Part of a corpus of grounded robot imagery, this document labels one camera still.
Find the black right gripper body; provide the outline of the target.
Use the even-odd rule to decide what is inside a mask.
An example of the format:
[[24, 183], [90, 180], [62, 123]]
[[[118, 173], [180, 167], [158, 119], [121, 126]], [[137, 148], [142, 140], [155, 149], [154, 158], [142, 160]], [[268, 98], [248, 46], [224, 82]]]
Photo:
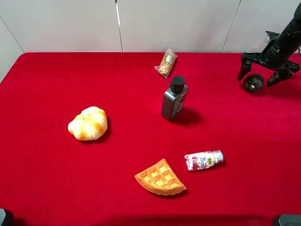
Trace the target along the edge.
[[241, 56], [241, 61], [243, 59], [248, 59], [248, 60], [252, 61], [252, 63], [258, 64], [260, 66], [263, 66], [265, 68], [268, 68], [268, 69], [274, 70], [274, 71], [289, 70], [289, 71], [296, 73], [300, 70], [299, 64], [294, 63], [289, 60], [286, 60], [281, 66], [274, 66], [271, 63], [269, 63], [261, 53], [243, 53]]

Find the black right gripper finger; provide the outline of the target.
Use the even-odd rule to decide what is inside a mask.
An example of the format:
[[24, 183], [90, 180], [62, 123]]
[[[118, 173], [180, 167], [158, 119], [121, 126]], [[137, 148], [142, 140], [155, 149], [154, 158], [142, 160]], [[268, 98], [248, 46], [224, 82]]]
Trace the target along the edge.
[[266, 82], [267, 87], [271, 87], [278, 82], [290, 79], [292, 77], [292, 71], [285, 70], [285, 71], [275, 71], [274, 74], [268, 79]]
[[241, 61], [241, 68], [238, 74], [238, 81], [241, 81], [252, 70], [252, 61], [243, 59]]

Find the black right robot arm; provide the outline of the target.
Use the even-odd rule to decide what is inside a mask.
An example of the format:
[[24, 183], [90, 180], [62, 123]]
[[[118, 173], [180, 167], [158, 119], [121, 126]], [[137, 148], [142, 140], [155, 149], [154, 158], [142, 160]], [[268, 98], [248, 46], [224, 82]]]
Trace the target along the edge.
[[246, 53], [241, 56], [241, 68], [238, 81], [244, 81], [244, 87], [249, 92], [258, 92], [264, 85], [264, 79], [259, 74], [247, 75], [252, 70], [252, 64], [258, 64], [273, 70], [273, 75], [267, 80], [268, 87], [287, 80], [298, 72], [299, 64], [289, 60], [293, 53], [301, 47], [301, 6], [298, 5], [293, 19], [281, 33], [266, 31], [269, 37], [267, 46], [260, 53]]

